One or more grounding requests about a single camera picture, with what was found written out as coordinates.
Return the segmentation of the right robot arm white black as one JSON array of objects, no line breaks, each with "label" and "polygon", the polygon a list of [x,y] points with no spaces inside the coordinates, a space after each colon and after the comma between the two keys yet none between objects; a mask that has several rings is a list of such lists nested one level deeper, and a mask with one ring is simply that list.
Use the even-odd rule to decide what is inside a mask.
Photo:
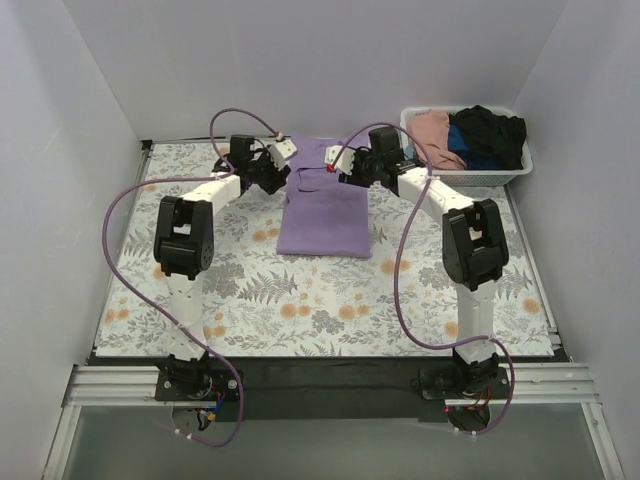
[{"label": "right robot arm white black", "polygon": [[415,159],[408,159],[400,145],[406,129],[375,123],[365,130],[369,146],[345,143],[327,149],[328,172],[353,186],[380,184],[411,202],[414,213],[425,212],[441,229],[442,264],[456,286],[457,339],[440,347],[450,357],[420,370],[419,388],[427,398],[511,397],[515,370],[512,364],[500,366],[509,354],[494,335],[494,297],[509,262],[499,207],[440,180],[424,146],[418,145]]}]

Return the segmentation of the purple t shirt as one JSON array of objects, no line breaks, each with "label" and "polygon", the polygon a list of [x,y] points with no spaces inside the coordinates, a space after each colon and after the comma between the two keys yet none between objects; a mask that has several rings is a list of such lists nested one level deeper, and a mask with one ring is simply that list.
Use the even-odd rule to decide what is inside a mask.
[{"label": "purple t shirt", "polygon": [[292,134],[297,154],[290,160],[277,253],[368,259],[368,190],[339,181],[326,170],[326,149],[338,139]]}]

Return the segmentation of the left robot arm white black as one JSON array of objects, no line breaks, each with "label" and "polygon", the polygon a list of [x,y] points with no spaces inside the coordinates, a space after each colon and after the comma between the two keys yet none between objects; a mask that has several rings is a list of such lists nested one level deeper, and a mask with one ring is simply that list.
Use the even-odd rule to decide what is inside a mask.
[{"label": "left robot arm white black", "polygon": [[214,216],[249,187],[277,192],[297,154],[292,140],[278,136],[266,147],[234,135],[229,152],[219,159],[205,183],[181,196],[166,196],[159,205],[154,258],[169,293],[168,358],[159,364],[170,386],[193,399],[208,399],[217,389],[213,359],[204,348],[203,285],[214,257]]}]

